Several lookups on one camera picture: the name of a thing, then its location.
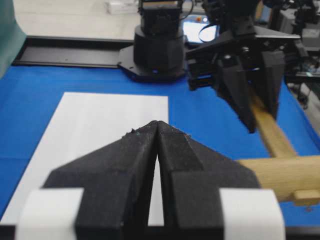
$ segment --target white sheet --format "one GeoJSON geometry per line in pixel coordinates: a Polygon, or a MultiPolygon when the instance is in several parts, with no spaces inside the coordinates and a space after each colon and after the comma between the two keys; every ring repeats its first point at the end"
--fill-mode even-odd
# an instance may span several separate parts
{"type": "MultiPolygon", "coordinates": [[[[31,190],[43,185],[51,170],[120,139],[152,120],[168,122],[168,97],[66,92],[2,217],[16,224],[31,190]]],[[[151,197],[150,225],[163,225],[159,165],[151,197]]]]}

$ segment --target cable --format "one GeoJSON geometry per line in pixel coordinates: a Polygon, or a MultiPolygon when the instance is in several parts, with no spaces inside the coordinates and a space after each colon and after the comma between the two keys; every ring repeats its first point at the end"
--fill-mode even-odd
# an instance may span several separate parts
{"type": "Polygon", "coordinates": [[[199,33],[198,33],[198,38],[200,39],[201,42],[203,42],[203,43],[210,42],[210,41],[204,41],[204,40],[202,40],[201,37],[200,37],[200,34],[201,34],[201,32],[202,32],[203,30],[205,30],[205,29],[207,29],[207,28],[210,28],[210,27],[213,27],[213,26],[215,26],[215,24],[210,23],[210,24],[204,26],[204,27],[199,31],[199,33]]]}
{"type": "Polygon", "coordinates": [[[183,21],[185,20],[194,10],[194,7],[195,7],[195,3],[194,3],[194,0],[191,0],[191,8],[190,8],[190,11],[188,12],[187,15],[183,16],[182,18],[179,19],[179,21],[183,21]]]}

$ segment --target green curtain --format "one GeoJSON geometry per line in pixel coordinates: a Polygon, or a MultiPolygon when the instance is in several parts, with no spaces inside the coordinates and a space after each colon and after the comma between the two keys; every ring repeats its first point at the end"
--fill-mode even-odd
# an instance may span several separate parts
{"type": "Polygon", "coordinates": [[[13,0],[0,0],[0,78],[16,58],[25,39],[15,18],[13,0]]]}

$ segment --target wooden stick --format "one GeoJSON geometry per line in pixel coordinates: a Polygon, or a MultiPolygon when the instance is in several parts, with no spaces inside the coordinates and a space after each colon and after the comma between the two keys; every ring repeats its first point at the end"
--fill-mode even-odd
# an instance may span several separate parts
{"type": "Polygon", "coordinates": [[[264,4],[262,1],[260,1],[255,10],[255,20],[259,20],[261,18],[263,11],[264,11],[264,4]]]}
{"type": "Polygon", "coordinates": [[[261,187],[273,189],[279,202],[296,201],[299,205],[319,202],[320,156],[295,156],[238,160],[255,172],[261,187]]]}
{"type": "Polygon", "coordinates": [[[273,158],[288,158],[297,156],[296,151],[275,119],[267,112],[260,98],[253,94],[251,110],[256,120],[257,128],[264,145],[273,158]]]}

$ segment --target blue table cover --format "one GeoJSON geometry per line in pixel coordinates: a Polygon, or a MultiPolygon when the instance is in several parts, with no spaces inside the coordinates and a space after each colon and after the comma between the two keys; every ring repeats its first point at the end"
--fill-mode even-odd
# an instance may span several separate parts
{"type": "MultiPolygon", "coordinates": [[[[189,91],[185,78],[150,84],[120,69],[12,66],[0,79],[0,218],[64,92],[168,96],[169,123],[195,140],[232,159],[269,157],[227,103],[209,87],[189,91]]],[[[284,84],[277,122],[299,155],[320,155],[318,135],[284,84]]],[[[287,226],[320,225],[319,205],[281,208],[287,226]]]]}

